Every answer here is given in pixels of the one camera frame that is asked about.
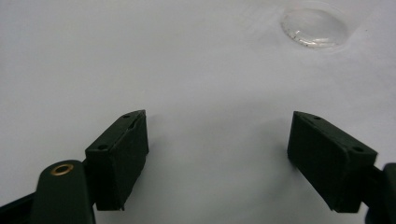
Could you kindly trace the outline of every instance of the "white surface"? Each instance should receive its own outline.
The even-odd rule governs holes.
[[[145,108],[144,172],[98,224],[363,223],[364,206],[331,212],[286,148],[300,110],[396,161],[395,8],[325,52],[290,41],[263,0],[0,1],[0,204]]]

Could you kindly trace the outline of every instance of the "brass insert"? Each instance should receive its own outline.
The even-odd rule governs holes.
[[[59,165],[59,166],[53,168],[50,171],[50,173],[52,175],[65,175],[65,174],[69,173],[70,171],[72,171],[73,167],[74,166],[72,164],[62,164],[62,165]]]

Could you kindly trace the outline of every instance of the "white table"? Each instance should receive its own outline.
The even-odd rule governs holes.
[[[396,2],[336,52],[306,49],[263,0],[0,2],[0,205],[146,109],[150,153],[105,223],[363,223],[331,212],[286,154],[292,112],[396,161]]]

